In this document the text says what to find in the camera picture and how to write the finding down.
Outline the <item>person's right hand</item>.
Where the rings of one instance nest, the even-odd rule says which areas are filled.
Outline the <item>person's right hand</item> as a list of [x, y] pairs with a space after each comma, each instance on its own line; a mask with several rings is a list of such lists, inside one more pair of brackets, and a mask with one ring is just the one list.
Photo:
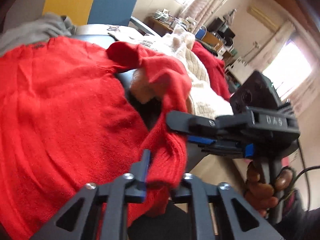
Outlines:
[[244, 198], [262, 217], [266, 217], [267, 210], [276, 207], [279, 202], [274, 193], [283, 191], [289, 186], [293, 178], [293, 172], [290, 169], [281, 171], [274, 186], [262, 183], [260, 177], [261, 174], [258, 169], [253, 162], [250, 162], [247, 167], [247, 189]]

